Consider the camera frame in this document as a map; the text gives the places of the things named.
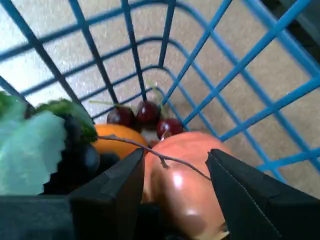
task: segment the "blue wire basket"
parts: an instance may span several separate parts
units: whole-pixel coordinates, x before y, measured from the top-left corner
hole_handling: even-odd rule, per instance
[[[258,43],[242,58],[237,59],[236,55],[230,50],[229,46],[219,37],[219,35],[214,31],[217,26],[219,20],[224,15],[228,6],[232,2],[232,0],[224,0],[217,12],[213,16],[212,20],[207,23],[204,18],[190,6],[186,5],[182,1],[179,0],[139,0],[134,3],[129,4],[128,0],[121,0],[121,6],[115,8],[111,11],[104,12],[102,14],[85,18],[84,13],[78,3],[77,0],[69,0],[72,11],[76,17],[77,23],[62,28],[58,31],[45,35],[43,37],[37,38],[33,33],[31,28],[28,26],[22,15],[19,13],[17,8],[10,0],[0,0],[1,5],[12,18],[14,23],[18,26],[23,35],[27,38],[27,43],[19,45],[18,47],[7,49],[0,53],[0,63],[8,60],[11,57],[14,57],[23,52],[29,51],[31,49],[35,49],[35,51],[42,58],[44,63],[50,69],[53,74],[53,78],[43,81],[41,84],[33,86],[27,90],[22,92],[18,92],[15,90],[3,77],[0,76],[0,86],[5,89],[9,94],[19,96],[24,101],[25,97],[31,95],[39,90],[42,90],[45,87],[48,87],[56,82],[59,82],[63,89],[67,92],[70,98],[78,103],[82,104],[83,101],[98,95],[104,91],[108,91],[113,102],[119,103],[117,96],[114,91],[114,87],[120,84],[125,83],[127,80],[138,76],[139,85],[141,92],[136,94],[123,102],[121,104],[128,103],[133,99],[136,99],[140,96],[144,100],[147,99],[146,93],[151,91],[151,88],[145,88],[145,83],[143,79],[143,72],[150,69],[160,69],[167,72],[172,80],[173,84],[169,88],[168,92],[163,92],[160,88],[158,90],[163,94],[162,104],[168,103],[168,105],[172,108],[172,111],[176,114],[177,118],[183,123],[183,126],[189,130],[187,124],[197,115],[200,116],[205,126],[208,130],[217,138],[219,138],[222,142],[230,139],[231,137],[237,135],[238,133],[243,133],[247,138],[248,142],[251,144],[253,149],[257,152],[257,154],[264,161],[264,164],[259,165],[257,168],[261,171],[271,171],[273,175],[280,181],[285,182],[283,176],[279,173],[277,168],[287,166],[289,164],[294,164],[301,161],[310,161],[311,164],[317,169],[320,173],[320,162],[318,161],[318,157],[320,156],[320,147],[311,149],[306,141],[298,134],[295,128],[291,125],[291,123],[284,117],[284,115],[280,112],[280,110],[289,105],[290,103],[296,101],[297,99],[303,97],[309,92],[317,89],[320,86],[320,67],[317,62],[300,46],[299,43],[295,41],[293,37],[286,31],[286,27],[298,16],[299,13],[311,2],[312,0],[297,0],[291,8],[278,20],[276,21],[273,16],[266,10],[266,8],[262,5],[259,0],[243,0],[246,6],[256,15],[268,28],[268,32],[258,41]],[[163,36],[151,36],[143,38],[139,41],[136,41],[131,11],[137,8],[140,8],[145,5],[167,5],[167,13],[165,19],[165,26],[163,31]],[[192,18],[194,18],[203,28],[204,33],[201,36],[200,40],[197,42],[193,51],[189,54],[187,50],[176,40],[171,39],[170,30],[172,26],[173,16],[175,9],[180,9],[187,12]],[[124,15],[126,29],[129,35],[130,44],[123,46],[119,49],[116,49],[112,52],[109,52],[105,55],[100,55],[96,44],[93,40],[93,36],[89,30],[89,27],[93,24],[106,21],[115,16]],[[44,44],[59,39],[63,36],[66,36],[70,33],[74,33],[76,31],[81,30],[86,43],[89,46],[89,49],[93,55],[93,60],[86,62],[82,65],[79,65],[67,72],[61,73],[57,66],[54,64],[51,57],[48,55],[46,50],[44,49]],[[233,64],[233,69],[222,79],[222,81],[217,85],[213,86],[210,79],[207,75],[202,71],[202,69],[194,62],[196,56],[206,43],[208,39],[212,39],[213,42],[220,48],[220,50],[224,53],[224,55],[229,59],[229,61]],[[277,38],[284,48],[294,57],[294,59],[305,69],[305,71],[310,75],[311,79],[288,93],[284,97],[278,99],[277,101],[272,101],[271,98],[265,93],[263,88],[257,83],[255,78],[245,69],[245,67],[274,39]],[[151,41],[161,42],[161,50],[159,55],[159,60],[157,65],[149,65],[147,67],[142,68],[140,64],[139,54],[137,47],[143,45],[145,43]],[[185,57],[186,62],[179,74],[175,76],[172,71],[164,66],[165,56],[167,52],[168,44],[176,47]],[[135,63],[136,72],[125,76],[121,79],[118,79],[114,82],[110,82],[106,69],[104,68],[103,61],[115,57],[125,51],[132,50],[133,59]],[[78,98],[72,88],[66,81],[66,78],[76,74],[80,71],[83,71],[91,66],[96,65],[100,71],[100,74],[103,78],[105,85],[94,92],[91,92],[81,98]],[[200,75],[204,83],[209,87],[210,94],[204,98],[204,100],[200,104],[195,104],[192,98],[188,95],[184,87],[179,84],[189,67],[192,66],[195,71]],[[238,74],[241,74],[248,83],[248,85],[252,88],[252,90],[258,95],[259,99],[265,104],[265,109],[258,112],[257,114],[251,116],[245,121],[241,121],[239,117],[237,117],[236,113],[231,109],[229,104],[224,100],[224,98],[220,95],[221,90],[223,90]],[[177,109],[169,100],[169,97],[174,92],[175,88],[180,88],[182,94],[186,98],[186,100],[193,107],[191,113],[186,117],[182,118]],[[218,135],[211,126],[210,122],[206,119],[206,117],[202,114],[202,109],[210,103],[214,98],[221,103],[226,112],[229,114],[231,119],[235,123],[235,127],[229,130],[227,133],[223,135]],[[113,107],[104,110],[94,116],[93,119],[96,119],[108,111],[113,109]],[[296,143],[296,145],[300,148],[301,152],[295,155],[287,156],[282,159],[271,161],[270,158],[266,155],[266,153],[262,150],[261,146],[257,143],[254,137],[249,133],[248,128],[253,124],[261,121],[262,119],[274,115],[275,119],[282,125],[282,127],[286,130],[287,134],[291,137],[291,139]]]

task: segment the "fruit stem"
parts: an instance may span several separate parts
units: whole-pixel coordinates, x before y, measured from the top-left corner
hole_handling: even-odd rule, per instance
[[[154,93],[156,95],[157,100],[161,100],[162,95],[161,95],[160,91],[156,88],[156,86],[154,84],[152,84],[151,81],[149,81],[149,80],[145,80],[145,82],[146,82],[146,84],[148,84],[152,88],[152,90],[154,91]],[[168,118],[168,114],[167,114],[162,102],[160,104],[160,111],[165,119]]]
[[[123,143],[127,143],[127,144],[132,144],[132,145],[136,145],[140,148],[143,148],[145,150],[147,150],[148,152],[150,153],[153,153],[154,155],[158,156],[161,160],[161,164],[164,168],[168,168],[169,166],[166,164],[166,161],[165,160],[171,160],[171,161],[174,161],[174,162],[177,162],[177,163],[180,163],[180,164],[183,164],[183,165],[186,165],[187,167],[191,168],[192,170],[196,171],[198,174],[200,174],[202,177],[204,177],[205,179],[211,181],[211,178],[206,176],[204,173],[202,173],[200,170],[198,170],[195,166],[193,166],[192,164],[186,162],[186,161],[183,161],[181,159],[178,159],[178,158],[173,158],[173,157],[170,157],[170,156],[165,156],[165,155],[162,155],[161,153],[158,153],[154,150],[152,150],[151,148],[147,147],[147,146],[144,146],[138,142],[135,142],[133,140],[130,140],[130,139],[127,139],[127,138],[121,138],[121,137],[117,137],[116,135],[112,134],[112,135],[107,135],[107,136],[98,136],[97,137],[98,139],[104,139],[104,140],[116,140],[116,141],[120,141],[120,142],[123,142]]]
[[[105,105],[109,105],[109,106],[116,106],[116,107],[121,107],[122,105],[119,103],[113,103],[111,101],[95,101],[95,100],[91,100],[89,101],[90,104],[105,104]]]

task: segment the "beige carpet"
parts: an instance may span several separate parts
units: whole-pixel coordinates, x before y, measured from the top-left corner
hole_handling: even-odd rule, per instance
[[[13,2],[38,37],[76,21],[67,0],[13,0]],[[79,2],[86,17],[120,6],[120,0],[80,0]],[[187,0],[186,2],[193,5],[209,21],[218,9],[221,0]],[[133,11],[132,21],[136,39],[139,40],[151,35],[161,36],[166,11],[167,8],[163,5],[144,7]],[[100,54],[108,53],[129,43],[123,16],[95,24],[90,27],[90,31]],[[232,2],[216,27],[216,31],[238,58],[242,58],[266,33],[266,29],[251,15],[240,0]],[[26,41],[1,7],[0,32],[5,33],[0,37],[0,51]],[[203,30],[195,20],[186,15],[185,12],[178,9],[175,11],[170,37],[178,40],[191,52],[202,34]],[[157,42],[139,46],[138,52],[142,67],[158,63],[160,47]],[[80,31],[47,43],[45,49],[62,72],[92,59],[91,52]],[[168,47],[165,58],[166,67],[177,75],[185,61],[186,59],[178,50],[172,46]],[[196,62],[214,85],[217,85],[233,67],[210,39],[200,51]],[[105,61],[104,65],[111,81],[135,71],[131,51]],[[273,100],[285,96],[310,79],[276,40],[272,41],[249,64],[247,70],[264,87]],[[49,69],[34,50],[0,63],[0,75],[19,91],[52,77]],[[167,91],[172,84],[170,77],[160,70],[145,72],[143,77],[145,80],[162,87],[164,91]],[[69,77],[67,81],[79,97],[103,86],[102,78],[96,66]],[[187,71],[181,83],[196,104],[199,104],[209,93],[208,88],[193,68]],[[115,88],[119,100],[124,100],[139,91],[137,77]],[[240,75],[221,92],[221,95],[242,121],[265,108]],[[29,96],[27,99],[32,104],[37,105],[49,99],[66,96],[61,86],[56,83],[48,89]],[[151,98],[155,97],[153,93],[150,93],[149,96]],[[313,148],[320,145],[319,99],[320,92],[316,90],[281,110]],[[110,96],[107,92],[104,92],[92,100],[109,101]],[[182,117],[186,117],[192,111],[192,107],[186,103],[178,89],[174,91],[170,100],[177,107]],[[138,101],[139,99],[135,100],[132,105],[135,106]],[[88,101],[84,103],[84,106],[92,115],[105,109],[105,106],[92,104]],[[206,106],[202,112],[220,135],[235,127],[231,118],[216,99]],[[106,116],[97,120],[98,123],[104,123],[105,121]],[[188,126],[192,130],[206,131],[198,116]],[[290,140],[285,130],[273,116],[269,116],[253,125],[248,131],[261,144],[271,160],[299,152],[299,148]],[[242,133],[227,140],[226,144],[243,161],[253,166],[263,163]],[[285,166],[279,170],[290,185],[320,198],[320,176],[308,161]]]

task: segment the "orange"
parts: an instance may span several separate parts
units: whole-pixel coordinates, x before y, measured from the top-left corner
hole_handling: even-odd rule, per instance
[[[125,138],[133,140],[144,146],[148,146],[147,141],[140,135],[140,133],[122,125],[116,124],[96,124],[96,132],[98,136],[116,135],[119,138]],[[123,159],[132,153],[135,149],[139,148],[130,143],[116,141],[116,140],[104,140],[98,139],[92,144],[99,154],[106,152],[114,152]]]

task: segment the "green leaf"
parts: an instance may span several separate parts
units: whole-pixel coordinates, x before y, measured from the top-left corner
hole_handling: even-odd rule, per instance
[[[27,103],[0,91],[0,145],[25,119]]]
[[[44,111],[11,129],[0,148],[0,195],[37,195],[57,171],[64,120]]]
[[[97,132],[94,123],[90,115],[84,110],[82,106],[66,99],[60,99],[53,100],[46,104],[38,106],[35,112],[40,113],[44,110],[48,110],[56,116],[59,116],[61,114],[73,115],[81,123],[83,132],[82,139],[88,142],[94,142],[96,140]]]

